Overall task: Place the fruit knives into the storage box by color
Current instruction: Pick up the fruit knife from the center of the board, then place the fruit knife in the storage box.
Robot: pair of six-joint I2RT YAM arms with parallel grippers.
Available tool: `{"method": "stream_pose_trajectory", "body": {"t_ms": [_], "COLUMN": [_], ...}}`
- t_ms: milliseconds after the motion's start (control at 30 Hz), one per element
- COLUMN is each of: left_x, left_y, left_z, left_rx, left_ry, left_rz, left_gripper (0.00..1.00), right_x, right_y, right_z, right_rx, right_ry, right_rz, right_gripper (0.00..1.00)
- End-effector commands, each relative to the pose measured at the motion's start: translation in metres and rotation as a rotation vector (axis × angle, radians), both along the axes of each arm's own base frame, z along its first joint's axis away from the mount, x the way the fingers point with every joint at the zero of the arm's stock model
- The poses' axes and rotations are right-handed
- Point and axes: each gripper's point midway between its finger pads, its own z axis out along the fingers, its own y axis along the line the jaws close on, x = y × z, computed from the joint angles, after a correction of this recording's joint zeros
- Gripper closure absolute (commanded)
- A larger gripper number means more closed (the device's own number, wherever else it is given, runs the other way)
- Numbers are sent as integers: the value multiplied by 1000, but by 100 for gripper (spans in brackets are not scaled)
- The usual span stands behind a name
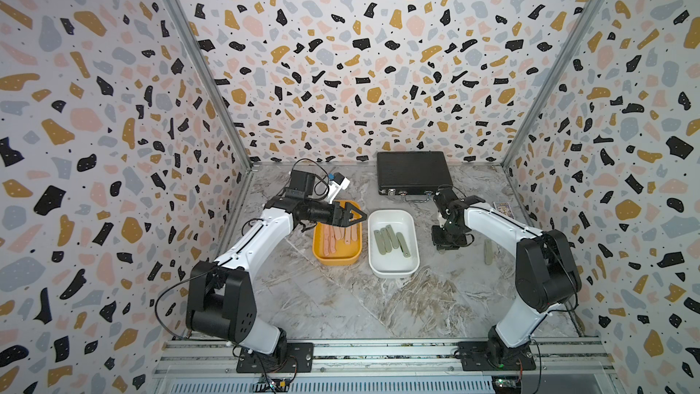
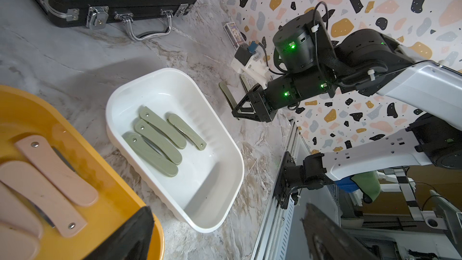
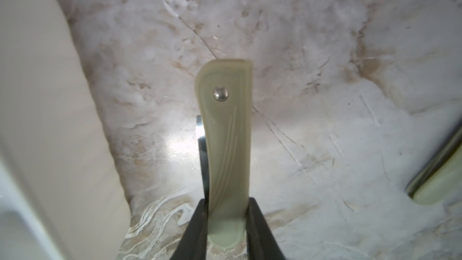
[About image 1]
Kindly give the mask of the yellow plastic bin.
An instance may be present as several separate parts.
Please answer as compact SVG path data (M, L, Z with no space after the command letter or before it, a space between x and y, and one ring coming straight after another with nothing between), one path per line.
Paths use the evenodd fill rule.
M312 250L316 259L325 266L351 266L355 264L363 251L363 224L361 223L359 228L359 241L355 243L351 242L350 244L345 244L344 242L344 232L346 228L337 227L337 253L330 257L324 257L323 253L323 227L325 225L326 224L317 224L317 226L315 226Z

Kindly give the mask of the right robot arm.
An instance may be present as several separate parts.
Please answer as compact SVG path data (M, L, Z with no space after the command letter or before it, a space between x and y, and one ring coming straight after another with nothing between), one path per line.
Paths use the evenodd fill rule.
M516 364L527 368L534 331L550 313L563 312L582 289L567 237L520 223L475 195L459 197L451 186L437 188L434 202L441 218L431 228L437 250L470 246L474 233L480 233L513 255L517 297L505 318L490 329L483 356L499 370Z

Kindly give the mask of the long pink sheathed knife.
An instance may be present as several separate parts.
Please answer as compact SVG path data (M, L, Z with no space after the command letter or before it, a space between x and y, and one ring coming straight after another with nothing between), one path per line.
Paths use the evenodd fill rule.
M330 257L330 256L331 256L331 255L329 255L328 246L327 246L327 245L328 245L328 236L329 236L328 227L329 227L328 225L325 225L325 226L323 227L323 235L324 235L323 253L324 253L324 257Z

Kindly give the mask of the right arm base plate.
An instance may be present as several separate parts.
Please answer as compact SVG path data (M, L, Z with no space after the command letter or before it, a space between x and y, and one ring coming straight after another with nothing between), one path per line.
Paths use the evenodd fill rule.
M503 348L491 341L462 341L453 353L464 371L536 370L530 342L517 348Z

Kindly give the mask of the white plastic bin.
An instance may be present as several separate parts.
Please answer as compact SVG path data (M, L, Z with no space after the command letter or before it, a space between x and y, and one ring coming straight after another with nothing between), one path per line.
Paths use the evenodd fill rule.
M377 277L402 279L419 270L419 245L410 213L377 210L368 216L367 224L369 265Z

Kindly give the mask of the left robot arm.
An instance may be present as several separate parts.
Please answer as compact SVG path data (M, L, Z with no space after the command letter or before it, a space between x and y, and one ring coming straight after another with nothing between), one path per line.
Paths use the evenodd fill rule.
M200 261L182 280L188 295L185 325L206 339L216 337L277 361L287 355L286 333L257 314L253 279L284 238L300 228L329 225L352 228L368 216L358 206L341 204L337 195L350 179L336 171L312 173L298 166L286 184L266 201L252 228L213 261Z

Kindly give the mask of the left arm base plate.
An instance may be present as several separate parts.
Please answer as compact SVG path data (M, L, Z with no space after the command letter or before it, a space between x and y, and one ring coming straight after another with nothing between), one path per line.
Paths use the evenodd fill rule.
M239 374L266 374L275 372L309 373L314 362L313 342L291 342L278 346L270 355L253 352L247 348L241 352L236 366Z

